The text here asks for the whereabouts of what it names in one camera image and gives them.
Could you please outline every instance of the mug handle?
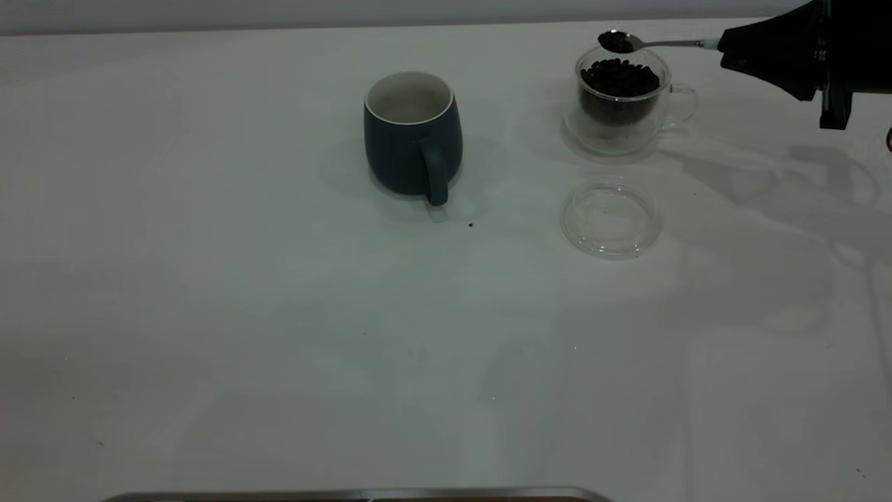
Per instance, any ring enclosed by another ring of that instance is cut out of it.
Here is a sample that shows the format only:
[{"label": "mug handle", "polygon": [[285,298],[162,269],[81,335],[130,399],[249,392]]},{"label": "mug handle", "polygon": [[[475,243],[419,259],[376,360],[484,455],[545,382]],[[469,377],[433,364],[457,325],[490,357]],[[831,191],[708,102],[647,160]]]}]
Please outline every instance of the mug handle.
[{"label": "mug handle", "polygon": [[427,202],[431,205],[444,205],[449,199],[449,182],[446,180],[446,159],[440,147],[431,138],[418,141],[418,148],[425,158],[427,168]]},{"label": "mug handle", "polygon": [[688,104],[680,111],[670,113],[670,117],[667,117],[663,130],[674,129],[681,126],[684,122],[689,121],[690,118],[694,116],[694,112],[697,111],[697,105],[699,105],[697,91],[688,84],[670,84],[669,93],[686,97]]}]

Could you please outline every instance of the spoon handle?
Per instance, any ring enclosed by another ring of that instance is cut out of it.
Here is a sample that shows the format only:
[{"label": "spoon handle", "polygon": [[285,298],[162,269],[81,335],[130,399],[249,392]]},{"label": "spoon handle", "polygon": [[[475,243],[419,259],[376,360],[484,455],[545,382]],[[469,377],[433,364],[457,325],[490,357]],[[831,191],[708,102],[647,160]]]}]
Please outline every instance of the spoon handle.
[{"label": "spoon handle", "polygon": [[703,40],[664,40],[662,42],[648,42],[645,47],[700,47],[704,49],[718,50],[720,38],[706,38]]}]

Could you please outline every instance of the coffee bean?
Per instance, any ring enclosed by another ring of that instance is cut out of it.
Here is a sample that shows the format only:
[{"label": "coffee bean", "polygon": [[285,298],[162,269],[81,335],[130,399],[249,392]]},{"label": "coffee bean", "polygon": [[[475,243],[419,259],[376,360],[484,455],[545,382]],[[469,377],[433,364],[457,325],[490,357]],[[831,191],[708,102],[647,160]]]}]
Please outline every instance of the coffee bean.
[{"label": "coffee bean", "polygon": [[[596,61],[580,75],[589,88],[613,97],[645,96],[660,87],[660,78],[648,66],[619,58]],[[592,119],[605,125],[621,126],[648,116],[659,96],[640,101],[615,101],[580,87],[579,98],[582,109]]]}]

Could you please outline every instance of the dark blue mug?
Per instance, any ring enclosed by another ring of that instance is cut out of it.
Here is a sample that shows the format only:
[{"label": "dark blue mug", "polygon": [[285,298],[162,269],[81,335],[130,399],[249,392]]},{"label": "dark blue mug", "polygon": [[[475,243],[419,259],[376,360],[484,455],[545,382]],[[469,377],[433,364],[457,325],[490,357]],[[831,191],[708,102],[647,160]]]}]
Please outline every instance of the dark blue mug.
[{"label": "dark blue mug", "polygon": [[423,71],[394,73],[366,94],[366,158],[384,186],[444,205],[461,165],[461,122],[455,94]]}]

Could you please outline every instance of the mug rim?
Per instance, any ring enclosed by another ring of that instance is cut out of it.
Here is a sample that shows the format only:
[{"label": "mug rim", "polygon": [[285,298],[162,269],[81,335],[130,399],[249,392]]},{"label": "mug rim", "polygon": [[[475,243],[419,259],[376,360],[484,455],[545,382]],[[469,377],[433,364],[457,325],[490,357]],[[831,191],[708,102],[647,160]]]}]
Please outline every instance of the mug rim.
[{"label": "mug rim", "polygon": [[[389,120],[385,119],[381,115],[378,115],[377,113],[375,113],[372,110],[372,107],[368,105],[368,96],[372,94],[373,90],[375,90],[375,86],[377,86],[381,82],[385,81],[386,79],[389,79],[390,77],[396,77],[397,75],[426,75],[428,77],[433,77],[434,79],[439,80],[440,83],[442,83],[444,86],[446,86],[446,88],[449,90],[449,102],[446,104],[446,106],[443,107],[443,109],[439,113],[437,113],[433,117],[431,117],[429,119],[425,119],[423,121],[395,122],[395,121],[389,121]],[[431,73],[429,71],[421,71],[421,70],[397,71],[396,73],[391,73],[389,75],[386,75],[386,76],[382,77],[381,79],[378,79],[374,84],[372,84],[372,87],[368,88],[368,91],[366,92],[366,98],[365,98],[366,110],[369,113],[371,113],[372,116],[374,116],[379,121],[387,122],[387,123],[393,124],[393,125],[401,125],[401,126],[416,126],[416,125],[426,124],[430,121],[435,121],[435,120],[439,119],[440,117],[442,117],[444,113],[448,112],[449,109],[452,107],[453,103],[455,103],[455,92],[452,91],[452,86],[450,86],[446,82],[446,80],[444,80],[443,78],[438,77],[437,75],[434,75],[433,73]]]},{"label": "mug rim", "polygon": [[595,52],[605,52],[608,54],[615,54],[615,53],[612,53],[612,52],[606,50],[604,47],[597,46],[597,47],[594,47],[592,49],[585,51],[581,56],[579,56],[579,59],[576,60],[576,68],[575,68],[576,81],[579,82],[579,85],[581,85],[582,88],[584,88],[586,90],[586,92],[589,92],[595,96],[603,97],[605,99],[609,99],[610,101],[617,101],[617,102],[621,102],[621,103],[633,103],[636,101],[644,101],[645,99],[650,99],[651,97],[654,97],[654,96],[660,94],[667,87],[669,87],[669,85],[672,83],[672,70],[669,68],[669,64],[667,64],[666,61],[664,61],[663,58],[659,56],[659,54],[657,54],[653,51],[650,51],[648,49],[640,49],[637,52],[645,52],[648,55],[653,56],[655,59],[657,59],[657,61],[660,62],[660,64],[663,65],[663,68],[665,69],[666,77],[665,77],[665,79],[663,79],[662,82],[660,82],[660,87],[648,92],[647,94],[642,94],[640,96],[613,96],[613,95],[609,95],[607,93],[603,93],[598,90],[595,90],[595,89],[591,88],[591,86],[589,86],[589,84],[585,83],[585,80],[582,79],[582,60],[585,59],[586,56],[588,56],[589,54],[592,54]]}]

